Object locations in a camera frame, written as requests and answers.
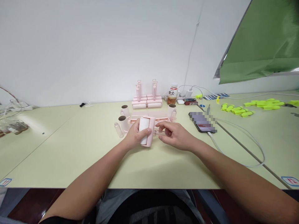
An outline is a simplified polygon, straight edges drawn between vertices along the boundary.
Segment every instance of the green cloth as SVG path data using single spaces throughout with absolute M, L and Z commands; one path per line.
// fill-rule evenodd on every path
M 220 84 L 298 67 L 298 1 L 253 0 L 220 68 Z

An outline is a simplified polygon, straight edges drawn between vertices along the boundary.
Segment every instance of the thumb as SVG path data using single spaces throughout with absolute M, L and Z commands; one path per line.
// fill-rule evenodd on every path
M 167 145 L 173 145 L 173 139 L 168 136 L 159 136 L 159 139 Z
M 143 129 L 141 132 L 138 132 L 137 133 L 138 140 L 141 140 L 145 136 L 148 136 L 151 132 L 152 132 L 152 129 L 150 129 L 150 128 L 146 128 L 146 129 Z

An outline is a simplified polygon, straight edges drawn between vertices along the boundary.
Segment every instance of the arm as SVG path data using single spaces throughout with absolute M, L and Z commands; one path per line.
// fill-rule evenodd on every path
M 124 140 L 65 189 L 41 221 L 52 216 L 82 220 L 88 215 L 109 185 L 125 154 L 139 145 L 144 136 L 150 134 L 150 128 L 138 132 L 139 121 L 138 119 L 132 125 Z
M 221 181 L 230 196 L 263 223 L 299 223 L 299 203 L 279 188 L 192 136 L 178 123 L 160 122 L 160 140 L 194 153 Z

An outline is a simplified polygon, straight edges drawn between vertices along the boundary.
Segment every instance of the small box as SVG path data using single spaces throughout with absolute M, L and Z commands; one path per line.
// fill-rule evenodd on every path
M 185 102 L 185 105 L 197 105 L 198 102 L 197 101 L 189 101 L 189 102 Z
M 189 98 L 189 99 L 184 99 L 185 102 L 191 102 L 191 101 L 196 101 L 194 98 Z

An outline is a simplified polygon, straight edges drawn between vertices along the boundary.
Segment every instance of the person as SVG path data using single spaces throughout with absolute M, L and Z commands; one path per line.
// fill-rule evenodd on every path
M 96 223 L 204 223 L 184 190 L 106 190 L 125 154 L 152 132 L 150 128 L 139 132 L 138 127 L 139 119 L 118 145 L 65 189 L 39 223 L 77 223 L 95 206 Z M 282 190 L 195 138 L 182 125 L 163 121 L 156 127 L 159 132 L 165 129 L 167 136 L 159 136 L 162 142 L 196 155 L 257 221 L 299 223 L 299 203 Z

